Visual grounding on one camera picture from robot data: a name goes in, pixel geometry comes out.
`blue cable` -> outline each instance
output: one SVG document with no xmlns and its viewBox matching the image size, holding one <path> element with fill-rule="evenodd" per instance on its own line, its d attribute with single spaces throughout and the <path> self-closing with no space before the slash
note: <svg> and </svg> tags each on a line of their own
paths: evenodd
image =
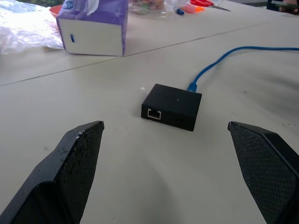
<svg viewBox="0 0 299 224">
<path fill-rule="evenodd" d="M 299 48 L 271 48 L 271 47 L 257 47 L 257 46 L 244 46 L 244 47 L 238 47 L 238 48 L 234 48 L 230 51 L 228 51 L 227 53 L 225 53 L 224 55 L 222 55 L 216 62 L 214 62 L 213 64 L 210 64 L 209 66 L 207 66 L 206 68 L 204 68 L 194 79 L 193 82 L 190 83 L 187 91 L 190 92 L 196 92 L 197 89 L 197 81 L 198 79 L 208 70 L 210 70 L 211 68 L 213 68 L 216 64 L 218 64 L 219 62 L 221 62 L 224 58 L 226 58 L 226 56 L 228 56 L 229 54 L 237 51 L 237 50 L 243 50 L 243 49 L 255 49 L 255 50 L 297 50 L 299 51 Z"/>
</svg>

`small blue object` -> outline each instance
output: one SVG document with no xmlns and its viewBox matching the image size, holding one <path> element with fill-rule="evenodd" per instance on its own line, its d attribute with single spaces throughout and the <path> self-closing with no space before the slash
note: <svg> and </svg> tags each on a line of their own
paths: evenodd
<svg viewBox="0 0 299 224">
<path fill-rule="evenodd" d="M 182 9 L 180 9 L 180 8 L 176 9 L 175 11 L 179 15 L 184 15 L 185 14 L 185 12 Z"/>
<path fill-rule="evenodd" d="M 228 52 L 226 52 L 224 55 L 222 55 L 216 62 L 214 62 L 213 64 L 210 64 L 209 66 L 205 67 L 194 79 L 194 81 L 192 83 L 190 83 L 189 87 L 188 87 L 188 91 L 190 92 L 196 92 L 197 89 L 197 85 L 196 82 L 197 80 L 208 70 L 210 70 L 211 68 L 213 68 L 216 64 L 218 64 L 219 62 L 221 62 L 224 58 L 226 58 L 229 54 L 237 51 L 237 50 L 243 50 L 243 49 L 253 49 L 253 50 L 295 50 L 295 51 L 299 51 L 299 48 L 272 48 L 272 47 L 257 47 L 257 46 L 244 46 L 244 47 L 238 47 L 238 48 L 234 48 Z"/>
<path fill-rule="evenodd" d="M 71 34 L 71 41 L 74 43 L 75 42 L 75 40 L 74 40 L 74 35 L 73 34 Z"/>
</svg>

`black box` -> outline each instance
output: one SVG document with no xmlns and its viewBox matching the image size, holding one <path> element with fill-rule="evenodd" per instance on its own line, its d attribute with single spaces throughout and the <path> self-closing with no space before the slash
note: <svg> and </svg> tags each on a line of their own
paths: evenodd
<svg viewBox="0 0 299 224">
<path fill-rule="evenodd" d="M 155 84 L 141 107 L 141 117 L 193 131 L 201 94 Z"/>
</svg>

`white table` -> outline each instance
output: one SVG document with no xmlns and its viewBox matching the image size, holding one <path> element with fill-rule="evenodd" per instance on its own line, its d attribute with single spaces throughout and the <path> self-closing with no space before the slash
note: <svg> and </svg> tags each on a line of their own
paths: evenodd
<svg viewBox="0 0 299 224">
<path fill-rule="evenodd" d="M 208 72 L 198 83 L 194 132 L 140 118 L 141 103 L 155 83 L 187 88 L 231 48 L 281 40 L 298 46 L 298 22 L 286 18 L 0 87 L 0 210 L 66 131 L 100 119 L 105 130 L 82 224 L 264 224 L 227 124 L 275 131 L 299 152 L 298 53 L 238 52 Z"/>
<path fill-rule="evenodd" d="M 174 15 L 166 20 L 130 16 L 125 55 L 163 48 L 247 28 L 289 15 L 224 1 L 231 12 L 206 8 L 200 14 Z M 110 60 L 113 57 L 70 55 L 63 50 L 33 49 L 0 56 L 0 86 Z"/>
</svg>

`orange object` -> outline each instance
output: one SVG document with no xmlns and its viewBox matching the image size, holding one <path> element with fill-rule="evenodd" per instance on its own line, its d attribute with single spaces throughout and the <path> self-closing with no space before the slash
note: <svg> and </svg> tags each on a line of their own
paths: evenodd
<svg viewBox="0 0 299 224">
<path fill-rule="evenodd" d="M 187 13 L 199 13 L 205 10 L 205 8 L 203 7 L 189 5 L 189 4 L 185 5 L 184 7 L 181 7 L 181 9 L 183 9 Z"/>
<path fill-rule="evenodd" d="M 59 5 L 59 6 L 54 6 L 54 7 L 51 7 L 49 10 L 50 10 L 50 13 L 54 16 L 54 18 L 56 18 L 60 12 L 60 9 L 61 9 L 62 5 Z"/>
</svg>

